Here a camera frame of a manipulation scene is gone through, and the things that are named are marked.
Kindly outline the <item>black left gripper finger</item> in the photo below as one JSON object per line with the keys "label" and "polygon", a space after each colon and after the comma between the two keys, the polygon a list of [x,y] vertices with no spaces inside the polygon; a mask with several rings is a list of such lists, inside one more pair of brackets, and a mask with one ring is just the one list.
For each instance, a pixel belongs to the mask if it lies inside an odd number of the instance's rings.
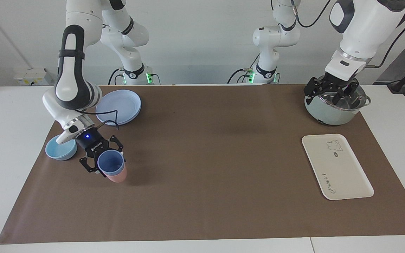
{"label": "black left gripper finger", "polygon": [[324,78],[318,79],[318,78],[311,78],[307,85],[305,85],[304,88],[304,93],[305,96],[307,97],[305,99],[306,104],[311,104],[313,99],[316,96],[321,95],[322,93],[325,93],[327,90],[327,84]]}
{"label": "black left gripper finger", "polygon": [[336,105],[342,98],[350,96],[359,86],[358,82],[350,82],[345,88],[339,88],[333,96],[333,105]]}

